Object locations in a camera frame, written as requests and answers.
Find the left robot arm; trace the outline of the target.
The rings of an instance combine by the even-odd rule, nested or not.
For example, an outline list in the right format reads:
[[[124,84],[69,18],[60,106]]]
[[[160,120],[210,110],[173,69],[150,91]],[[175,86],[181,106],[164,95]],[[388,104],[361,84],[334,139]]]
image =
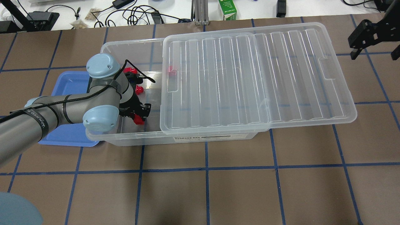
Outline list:
[[[96,54],[86,64],[92,79],[88,93],[33,98],[1,118],[1,166],[64,124],[81,123],[87,131],[103,133],[116,128],[119,117],[137,116],[144,122],[151,104],[139,100],[136,85],[155,80],[134,64],[136,72],[124,72],[129,63],[120,65],[110,54]]]

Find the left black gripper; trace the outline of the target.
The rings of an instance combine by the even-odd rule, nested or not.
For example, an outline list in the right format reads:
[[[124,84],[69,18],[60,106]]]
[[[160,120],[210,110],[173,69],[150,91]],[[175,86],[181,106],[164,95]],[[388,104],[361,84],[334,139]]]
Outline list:
[[[152,105],[150,103],[143,104],[134,92],[128,101],[119,104],[119,115],[131,118],[130,114],[136,113],[147,119],[151,112],[151,108]]]

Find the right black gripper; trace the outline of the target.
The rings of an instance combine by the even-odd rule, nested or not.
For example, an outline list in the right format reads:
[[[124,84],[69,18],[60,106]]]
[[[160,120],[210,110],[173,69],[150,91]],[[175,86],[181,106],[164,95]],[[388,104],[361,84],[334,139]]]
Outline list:
[[[384,17],[377,23],[364,19],[348,37],[349,47],[352,49],[350,57],[355,60],[363,49],[381,42],[398,42],[399,31],[399,0],[394,0],[386,10]],[[391,52],[391,59],[400,57],[400,44]]]

